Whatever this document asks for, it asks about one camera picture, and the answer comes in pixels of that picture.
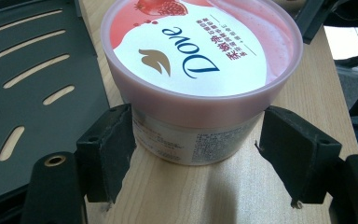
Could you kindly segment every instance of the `pink lid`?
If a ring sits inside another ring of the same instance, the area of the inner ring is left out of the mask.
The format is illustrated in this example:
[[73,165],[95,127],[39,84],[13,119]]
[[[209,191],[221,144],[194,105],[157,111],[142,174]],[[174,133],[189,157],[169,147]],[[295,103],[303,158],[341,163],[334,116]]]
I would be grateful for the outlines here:
[[101,39],[123,97],[193,128],[239,124],[266,109],[303,49],[292,18],[265,0],[116,1]]

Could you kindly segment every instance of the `pomegranate image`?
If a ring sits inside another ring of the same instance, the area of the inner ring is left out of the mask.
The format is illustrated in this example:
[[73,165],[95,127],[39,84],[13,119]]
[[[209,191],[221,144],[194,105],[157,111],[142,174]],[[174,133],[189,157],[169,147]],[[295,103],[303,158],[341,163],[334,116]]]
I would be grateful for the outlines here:
[[139,0],[135,9],[150,16],[184,16],[187,8],[175,0]]

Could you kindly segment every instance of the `plastic tub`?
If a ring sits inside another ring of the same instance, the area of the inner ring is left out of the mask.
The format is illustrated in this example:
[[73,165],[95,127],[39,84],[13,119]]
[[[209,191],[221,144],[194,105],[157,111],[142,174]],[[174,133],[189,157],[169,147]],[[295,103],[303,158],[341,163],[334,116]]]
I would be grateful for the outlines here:
[[303,49],[292,18],[264,0],[116,1],[101,39],[138,142],[187,165],[234,154]]

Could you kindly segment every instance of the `dove logo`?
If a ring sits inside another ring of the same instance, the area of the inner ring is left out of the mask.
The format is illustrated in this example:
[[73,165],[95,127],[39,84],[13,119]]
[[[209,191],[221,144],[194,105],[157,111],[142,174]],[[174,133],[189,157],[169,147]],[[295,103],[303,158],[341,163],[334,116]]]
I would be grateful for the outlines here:
[[174,30],[163,29],[162,33],[169,36],[169,39],[174,39],[174,45],[183,54],[188,55],[182,62],[182,68],[188,77],[196,78],[195,75],[206,72],[217,72],[219,68],[207,57],[199,54],[200,48],[189,42],[190,38],[181,36],[183,32],[179,27],[173,27]]
[[142,58],[142,63],[156,69],[160,74],[162,74],[162,66],[168,76],[171,76],[170,60],[163,52],[155,49],[139,49],[139,53],[145,55]]

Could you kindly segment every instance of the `wood grain surface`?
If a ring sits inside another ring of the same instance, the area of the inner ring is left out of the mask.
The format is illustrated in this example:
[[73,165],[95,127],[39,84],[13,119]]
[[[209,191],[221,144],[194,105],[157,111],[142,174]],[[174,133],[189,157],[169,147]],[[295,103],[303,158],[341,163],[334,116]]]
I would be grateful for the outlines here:
[[[83,16],[99,57],[111,106],[122,104],[100,41],[100,25],[114,0],[83,1]],[[278,1],[296,11],[299,1]],[[275,105],[290,109],[342,143],[342,159],[358,153],[336,68],[322,28],[305,46],[301,65]],[[271,165],[254,147],[261,121],[238,153],[213,165],[166,162],[142,146],[115,204],[87,203],[89,223],[330,223],[328,206],[290,206],[291,198]]]

